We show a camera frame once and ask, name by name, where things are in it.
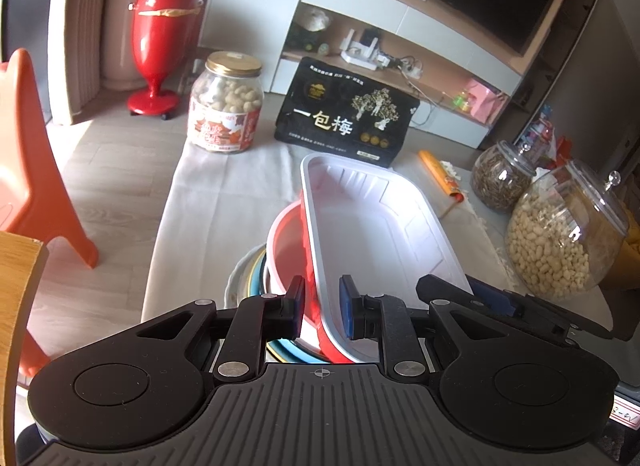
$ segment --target jar of nuts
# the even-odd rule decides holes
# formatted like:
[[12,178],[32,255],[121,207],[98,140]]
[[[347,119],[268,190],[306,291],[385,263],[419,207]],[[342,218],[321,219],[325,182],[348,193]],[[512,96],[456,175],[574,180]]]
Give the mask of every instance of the jar of nuts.
[[533,182],[513,210],[506,234],[513,267],[536,296],[561,301],[595,287],[620,251],[628,221],[610,188],[571,161]]
[[264,93],[259,60],[239,52],[214,52],[193,83],[188,139],[212,152],[236,153],[251,146]]
[[528,149],[528,144],[517,150],[510,142],[500,141],[478,157],[471,188],[485,206],[508,211],[527,190],[536,174],[523,155]]

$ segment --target blue plate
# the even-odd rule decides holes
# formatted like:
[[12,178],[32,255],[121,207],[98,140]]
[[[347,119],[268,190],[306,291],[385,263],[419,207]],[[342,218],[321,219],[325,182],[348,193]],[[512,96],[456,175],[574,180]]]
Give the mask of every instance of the blue plate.
[[[249,286],[250,296],[260,295],[260,282],[262,275],[260,270],[263,269],[262,265],[256,265],[254,274],[251,277],[251,283]],[[289,340],[274,340],[267,343],[268,348],[276,357],[280,357],[286,363],[313,363],[313,364],[328,364],[328,361],[320,360],[317,357],[307,353],[304,349],[298,347],[293,341]]]

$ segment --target black bag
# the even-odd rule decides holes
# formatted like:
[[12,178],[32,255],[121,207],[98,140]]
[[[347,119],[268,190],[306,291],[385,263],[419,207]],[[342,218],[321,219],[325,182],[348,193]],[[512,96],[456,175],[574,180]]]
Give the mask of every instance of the black bag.
[[420,100],[343,68],[303,58],[275,138],[388,168]]

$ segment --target white tray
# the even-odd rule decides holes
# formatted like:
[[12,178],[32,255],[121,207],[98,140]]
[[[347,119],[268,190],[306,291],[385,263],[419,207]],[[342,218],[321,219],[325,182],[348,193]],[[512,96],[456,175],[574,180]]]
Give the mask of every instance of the white tray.
[[324,330],[354,362],[376,362],[372,340],[348,340],[338,281],[350,274],[361,294],[391,294],[427,308],[415,293],[434,274],[471,288],[436,214],[422,192],[389,170],[335,155],[312,154],[301,165],[306,220]]

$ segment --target orange handle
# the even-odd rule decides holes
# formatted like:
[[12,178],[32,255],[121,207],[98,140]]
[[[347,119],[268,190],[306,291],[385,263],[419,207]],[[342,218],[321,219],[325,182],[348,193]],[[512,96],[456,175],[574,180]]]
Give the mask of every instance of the orange handle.
[[465,195],[463,195],[460,188],[458,188],[456,180],[447,173],[438,159],[427,150],[420,150],[418,157],[420,157],[422,164],[424,164],[429,173],[433,175],[433,178],[436,179],[436,182],[447,195],[453,197],[456,202],[462,202],[465,199]]

